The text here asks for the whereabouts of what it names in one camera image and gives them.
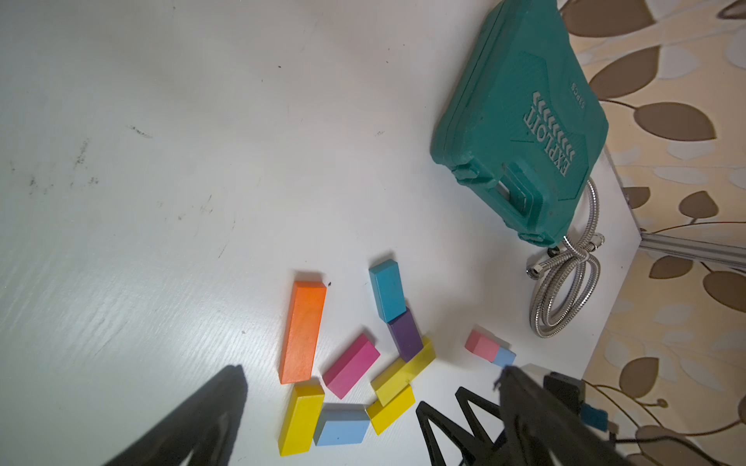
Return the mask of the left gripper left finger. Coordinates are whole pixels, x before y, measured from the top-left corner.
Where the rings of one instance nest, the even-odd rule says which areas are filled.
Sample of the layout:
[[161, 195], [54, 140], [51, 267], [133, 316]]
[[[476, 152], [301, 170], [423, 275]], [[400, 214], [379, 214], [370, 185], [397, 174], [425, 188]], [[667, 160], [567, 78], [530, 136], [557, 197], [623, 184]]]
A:
[[110, 465], [227, 465], [248, 397], [243, 367], [227, 365]]

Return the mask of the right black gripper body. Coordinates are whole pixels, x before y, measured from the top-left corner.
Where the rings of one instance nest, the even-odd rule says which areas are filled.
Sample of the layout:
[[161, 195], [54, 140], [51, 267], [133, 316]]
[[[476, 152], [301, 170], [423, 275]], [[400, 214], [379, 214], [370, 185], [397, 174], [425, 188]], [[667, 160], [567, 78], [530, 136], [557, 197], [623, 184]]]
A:
[[582, 381], [558, 372], [550, 372], [544, 376], [543, 387], [577, 415], [582, 423], [602, 432], [608, 431], [608, 413], [586, 403], [586, 386]]

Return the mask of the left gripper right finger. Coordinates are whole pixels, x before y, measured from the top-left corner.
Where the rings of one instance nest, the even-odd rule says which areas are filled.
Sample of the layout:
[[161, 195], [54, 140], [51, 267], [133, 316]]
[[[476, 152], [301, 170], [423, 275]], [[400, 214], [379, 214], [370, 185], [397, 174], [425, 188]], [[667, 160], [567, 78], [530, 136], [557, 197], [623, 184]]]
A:
[[497, 386], [510, 465], [629, 464], [520, 368], [504, 368]]

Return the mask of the pink block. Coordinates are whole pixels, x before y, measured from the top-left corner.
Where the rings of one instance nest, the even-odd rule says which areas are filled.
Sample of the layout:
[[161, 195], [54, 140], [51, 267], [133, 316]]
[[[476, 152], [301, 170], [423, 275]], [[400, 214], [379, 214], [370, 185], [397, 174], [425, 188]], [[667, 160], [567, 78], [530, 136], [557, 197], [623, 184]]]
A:
[[500, 345], [497, 341], [476, 329], [470, 332], [464, 347], [472, 353], [472, 355], [476, 355], [490, 363], [495, 361], [500, 350]]

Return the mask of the light blue block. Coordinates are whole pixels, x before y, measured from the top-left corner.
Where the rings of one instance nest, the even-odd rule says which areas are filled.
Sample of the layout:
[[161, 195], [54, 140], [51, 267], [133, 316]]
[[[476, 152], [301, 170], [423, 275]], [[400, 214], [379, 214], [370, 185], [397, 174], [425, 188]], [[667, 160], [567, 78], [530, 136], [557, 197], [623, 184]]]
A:
[[493, 364], [504, 368], [506, 366], [513, 365], [515, 359], [516, 355], [515, 353], [513, 353], [513, 351], [510, 351], [510, 349], [507, 349], [505, 347], [500, 347], [497, 354], [495, 355], [495, 358], [493, 359]]
[[317, 447], [359, 445], [370, 426], [361, 404], [326, 404], [322, 408], [314, 443]]

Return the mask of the long yellow-green block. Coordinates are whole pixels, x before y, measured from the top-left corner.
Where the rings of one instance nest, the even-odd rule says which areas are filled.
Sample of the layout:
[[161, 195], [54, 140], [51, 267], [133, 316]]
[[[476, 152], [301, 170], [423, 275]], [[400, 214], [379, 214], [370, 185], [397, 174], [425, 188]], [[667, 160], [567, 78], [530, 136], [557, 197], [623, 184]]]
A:
[[423, 337], [424, 347], [411, 360], [396, 359], [379, 374], [371, 386], [383, 406], [388, 405], [406, 386], [409, 386], [435, 359], [436, 353], [429, 337]]

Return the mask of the short yellow block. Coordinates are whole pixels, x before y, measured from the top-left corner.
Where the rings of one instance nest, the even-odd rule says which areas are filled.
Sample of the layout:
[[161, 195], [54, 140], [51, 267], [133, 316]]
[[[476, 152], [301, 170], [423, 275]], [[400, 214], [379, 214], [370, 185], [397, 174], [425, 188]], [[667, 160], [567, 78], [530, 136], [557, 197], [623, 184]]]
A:
[[412, 386], [406, 386], [399, 394], [384, 405], [377, 400], [366, 409], [369, 421], [377, 435], [383, 434], [400, 419], [414, 404], [415, 395]]

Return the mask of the purple block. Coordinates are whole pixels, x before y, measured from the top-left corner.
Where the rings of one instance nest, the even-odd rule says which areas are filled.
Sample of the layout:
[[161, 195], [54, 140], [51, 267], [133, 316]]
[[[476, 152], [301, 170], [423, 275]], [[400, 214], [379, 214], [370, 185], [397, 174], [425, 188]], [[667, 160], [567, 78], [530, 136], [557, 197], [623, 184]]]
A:
[[390, 335], [399, 357], [408, 362], [424, 349], [424, 343], [415, 318], [409, 308], [388, 323]]

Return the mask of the yellow block lower left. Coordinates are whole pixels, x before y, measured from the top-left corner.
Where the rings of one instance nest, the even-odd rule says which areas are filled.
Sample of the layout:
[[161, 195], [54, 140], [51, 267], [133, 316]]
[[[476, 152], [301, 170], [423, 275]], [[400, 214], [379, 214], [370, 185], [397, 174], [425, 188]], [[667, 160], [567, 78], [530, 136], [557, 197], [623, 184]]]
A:
[[278, 441], [280, 456], [294, 456], [310, 450], [325, 397], [318, 381], [293, 387]]

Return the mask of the magenta block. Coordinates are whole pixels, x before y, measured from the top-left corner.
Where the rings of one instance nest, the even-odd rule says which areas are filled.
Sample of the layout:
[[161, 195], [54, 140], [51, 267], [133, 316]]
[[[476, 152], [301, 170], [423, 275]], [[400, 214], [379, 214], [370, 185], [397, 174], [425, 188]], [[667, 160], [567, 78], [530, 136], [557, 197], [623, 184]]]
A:
[[322, 380], [337, 398], [344, 399], [379, 357], [372, 341], [361, 334], [326, 370]]

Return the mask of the orange long block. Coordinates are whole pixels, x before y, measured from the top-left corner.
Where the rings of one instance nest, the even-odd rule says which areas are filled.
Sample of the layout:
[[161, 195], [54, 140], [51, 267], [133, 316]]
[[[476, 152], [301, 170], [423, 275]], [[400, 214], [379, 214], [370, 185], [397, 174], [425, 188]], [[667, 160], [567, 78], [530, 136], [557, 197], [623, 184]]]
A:
[[301, 383], [312, 377], [324, 303], [326, 285], [323, 283], [293, 284], [279, 368], [281, 384]]

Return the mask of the light blue flat block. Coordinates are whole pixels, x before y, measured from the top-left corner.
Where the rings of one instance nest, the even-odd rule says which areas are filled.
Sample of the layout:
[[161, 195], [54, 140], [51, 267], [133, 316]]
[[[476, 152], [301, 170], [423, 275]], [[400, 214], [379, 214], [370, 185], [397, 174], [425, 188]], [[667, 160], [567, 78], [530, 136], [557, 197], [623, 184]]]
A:
[[322, 408], [314, 443], [317, 447], [359, 445], [370, 426], [361, 404], [326, 404]]

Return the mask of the teal block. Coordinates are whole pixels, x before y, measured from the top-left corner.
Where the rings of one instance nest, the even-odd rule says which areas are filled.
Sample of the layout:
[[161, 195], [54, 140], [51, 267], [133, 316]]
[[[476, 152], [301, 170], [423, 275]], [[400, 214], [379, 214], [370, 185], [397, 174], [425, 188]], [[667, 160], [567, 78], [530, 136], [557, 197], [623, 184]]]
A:
[[406, 301], [398, 263], [386, 260], [369, 269], [378, 315], [389, 323], [406, 312]]

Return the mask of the green plastic tool case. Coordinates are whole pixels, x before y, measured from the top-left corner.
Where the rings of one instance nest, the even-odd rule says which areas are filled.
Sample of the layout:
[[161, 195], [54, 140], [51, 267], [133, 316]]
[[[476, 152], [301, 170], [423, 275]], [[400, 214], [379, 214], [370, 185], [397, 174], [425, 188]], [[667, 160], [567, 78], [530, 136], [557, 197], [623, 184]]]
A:
[[435, 163], [538, 247], [567, 235], [609, 129], [559, 12], [489, 12], [431, 141]]

